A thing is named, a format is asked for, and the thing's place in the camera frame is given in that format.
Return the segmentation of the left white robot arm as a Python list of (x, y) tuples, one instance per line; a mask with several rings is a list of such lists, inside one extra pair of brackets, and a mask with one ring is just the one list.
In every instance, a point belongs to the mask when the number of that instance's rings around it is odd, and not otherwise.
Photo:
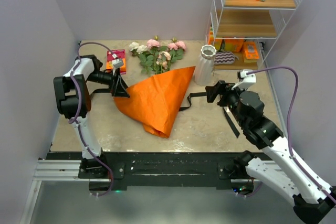
[(120, 68), (123, 61), (113, 54), (112, 70), (101, 71), (103, 63), (94, 55), (87, 55), (75, 60), (71, 69), (60, 77), (53, 79), (56, 106), (74, 128), (82, 148), (80, 169), (91, 172), (97, 178), (112, 175), (105, 154), (90, 125), (91, 95), (87, 82), (107, 86), (107, 93), (113, 97), (129, 98), (128, 86), (122, 79)]

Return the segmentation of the orange paper flower wrap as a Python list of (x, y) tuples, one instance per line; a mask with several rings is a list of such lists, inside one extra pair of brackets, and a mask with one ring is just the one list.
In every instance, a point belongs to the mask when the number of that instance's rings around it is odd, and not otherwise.
[(127, 88), (129, 98), (114, 97), (118, 110), (142, 123), (145, 131), (162, 138), (171, 135), (195, 67), (153, 75)]

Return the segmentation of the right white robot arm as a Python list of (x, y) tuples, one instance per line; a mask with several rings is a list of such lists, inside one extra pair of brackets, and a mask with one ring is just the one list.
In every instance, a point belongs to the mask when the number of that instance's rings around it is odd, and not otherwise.
[(229, 109), (246, 139), (274, 161), (281, 172), (249, 151), (234, 158), (224, 170), (230, 177), (259, 180), (286, 199), (301, 221), (319, 223), (335, 207), (335, 187), (290, 150), (281, 129), (264, 116), (265, 105), (259, 95), (225, 81), (206, 86), (205, 90), (207, 102), (219, 98), (217, 104)]

